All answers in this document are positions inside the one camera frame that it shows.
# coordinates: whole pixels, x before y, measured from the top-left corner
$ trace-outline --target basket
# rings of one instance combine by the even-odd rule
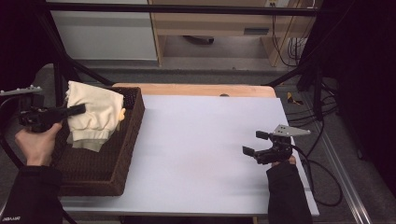
[[[120,196],[145,111],[139,88],[108,88],[124,95],[125,120],[100,152],[72,148],[67,121],[57,134],[51,166],[63,173],[60,196]]]

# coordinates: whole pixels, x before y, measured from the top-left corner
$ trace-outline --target folded garment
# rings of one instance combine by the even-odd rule
[[[70,128],[68,143],[99,151],[119,124],[123,95],[103,88],[69,81],[67,107],[85,104],[84,114],[67,119]]]

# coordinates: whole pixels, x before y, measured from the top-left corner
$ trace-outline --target black sleeve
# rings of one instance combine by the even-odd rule
[[[270,201],[268,220],[276,223],[312,223],[303,182],[296,165],[281,162],[267,171]]]
[[[14,181],[0,223],[62,223],[58,199],[62,174],[48,166],[24,166]]]

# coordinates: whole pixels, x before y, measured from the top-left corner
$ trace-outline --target hand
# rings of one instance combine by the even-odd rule
[[[290,158],[289,158],[289,163],[290,163],[290,164],[293,164],[293,165],[296,164],[296,158],[295,158],[293,155],[290,156]],[[271,164],[271,167],[274,167],[274,166],[276,166],[276,165],[278,165],[278,164],[280,164],[279,161],[273,162],[273,163]]]
[[[15,142],[27,160],[26,165],[50,165],[56,133],[61,128],[61,123],[54,123],[44,133],[31,133],[27,129],[22,129],[15,134]]]

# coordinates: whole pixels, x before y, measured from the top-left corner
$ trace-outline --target cabinet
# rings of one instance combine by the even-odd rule
[[[195,5],[231,7],[267,7],[267,0],[148,0],[152,5]],[[312,7],[312,0],[278,0],[278,7]],[[159,64],[162,64],[166,37],[169,35],[244,36],[255,35],[262,39],[272,66],[276,66],[288,46],[290,37],[307,37],[315,21],[312,17],[276,16],[275,35],[279,52],[273,43],[273,16],[218,15],[185,13],[151,13],[154,40]]]

